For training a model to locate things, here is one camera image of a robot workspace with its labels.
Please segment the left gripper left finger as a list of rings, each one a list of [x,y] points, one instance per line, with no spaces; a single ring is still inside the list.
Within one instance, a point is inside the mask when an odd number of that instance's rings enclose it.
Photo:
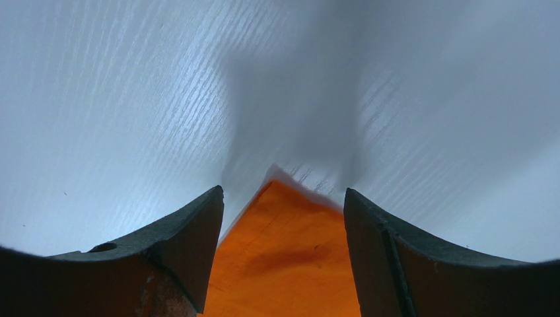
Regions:
[[[88,252],[1,249],[2,316],[203,313],[223,221],[215,186],[179,210]]]

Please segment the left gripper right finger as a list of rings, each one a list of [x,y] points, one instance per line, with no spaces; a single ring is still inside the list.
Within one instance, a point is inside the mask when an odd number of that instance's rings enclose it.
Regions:
[[[558,316],[559,262],[445,241],[347,189],[347,245],[363,316]]]

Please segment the orange t-shirt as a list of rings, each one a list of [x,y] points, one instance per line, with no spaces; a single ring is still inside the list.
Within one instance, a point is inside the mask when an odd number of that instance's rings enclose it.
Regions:
[[[217,248],[205,316],[358,316],[343,215],[269,182]]]

